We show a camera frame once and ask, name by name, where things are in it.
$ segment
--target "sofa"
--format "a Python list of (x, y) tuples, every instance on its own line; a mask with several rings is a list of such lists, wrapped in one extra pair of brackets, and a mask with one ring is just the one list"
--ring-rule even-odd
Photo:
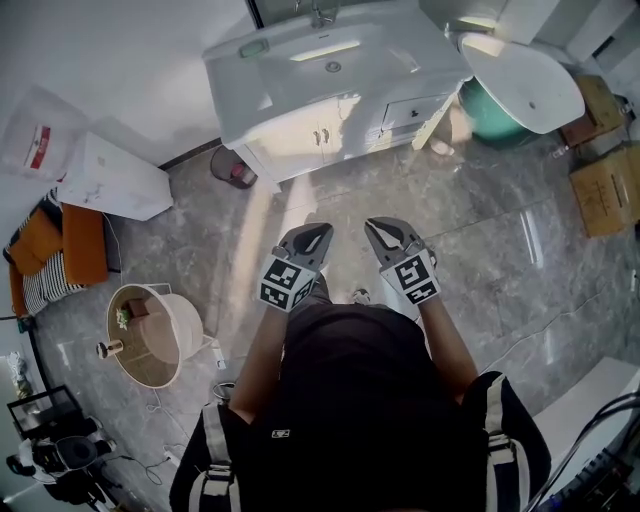
[(15, 315), (34, 316), (51, 302), (107, 280), (102, 214), (58, 202), (54, 189), (20, 225), (3, 256)]

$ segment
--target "striped cushion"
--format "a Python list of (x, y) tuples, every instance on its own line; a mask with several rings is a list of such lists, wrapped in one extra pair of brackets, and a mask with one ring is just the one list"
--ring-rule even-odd
[(39, 274), (42, 278), (44, 297), (49, 302), (55, 302), (62, 297), (82, 291), (85, 288), (82, 285), (67, 283), (62, 251), (51, 256)]
[(44, 268), (37, 274), (23, 276), (22, 287), (24, 303), (31, 316), (42, 311), (50, 302), (55, 302), (86, 288), (86, 286), (67, 283), (62, 251), (51, 256)]
[(23, 276), (22, 278), (24, 305), (32, 316), (42, 311), (48, 304), (44, 298), (42, 278), (40, 277), (41, 272), (42, 270), (33, 276)]

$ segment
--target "marble tile floor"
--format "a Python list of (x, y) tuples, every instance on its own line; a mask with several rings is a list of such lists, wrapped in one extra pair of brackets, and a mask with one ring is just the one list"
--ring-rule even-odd
[[(327, 221), (335, 228), (324, 270), (334, 302), (359, 287), (382, 300), (364, 220), (390, 215), (413, 224), (438, 254), (443, 297), (479, 368), (505, 372), (535, 414), (603, 356), (640, 364), (640, 301), (630, 293), (640, 268), (632, 229), (587, 239), (567, 174), (571, 155), (551, 157), (551, 136), (497, 152), (468, 137), (454, 107), (438, 136), (455, 153), (401, 147), (343, 162), (283, 184), (271, 196), (241, 191), (209, 173), (209, 153), (170, 171), (175, 206), (146, 223), (113, 218), (126, 283), (169, 282), (193, 302), (217, 337), (230, 369), (210, 349), (185, 362), (177, 381), (152, 390), (130, 380), (94, 347), (105, 338), (105, 309), (120, 285), (109, 282), (52, 304), (38, 315), (37, 339), (50, 379), (65, 383), (105, 424), (120, 454), (154, 464), (163, 446), (188, 441), (211, 383), (240, 368), (263, 306), (256, 272), (290, 227)], [(115, 246), (111, 260), (117, 261)], [(106, 474), (153, 510), (169, 510), (175, 468), (157, 468), (154, 486), (131, 462)]]

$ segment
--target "cardboard box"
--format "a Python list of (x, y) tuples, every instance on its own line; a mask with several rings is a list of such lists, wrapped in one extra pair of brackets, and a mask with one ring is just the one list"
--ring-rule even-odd
[(569, 177), (589, 237), (640, 220), (640, 144), (617, 148)]
[(582, 142), (615, 130), (624, 124), (624, 115), (614, 95), (602, 77), (580, 75), (574, 77), (585, 103), (584, 115), (560, 128), (568, 146), (574, 147)]

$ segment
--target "shoe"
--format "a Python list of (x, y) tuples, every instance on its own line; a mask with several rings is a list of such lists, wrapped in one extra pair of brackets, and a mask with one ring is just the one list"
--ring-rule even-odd
[(369, 306), (371, 304), (371, 297), (369, 296), (369, 292), (364, 288), (359, 288), (353, 295), (351, 296), (352, 304), (361, 304), (363, 306)]

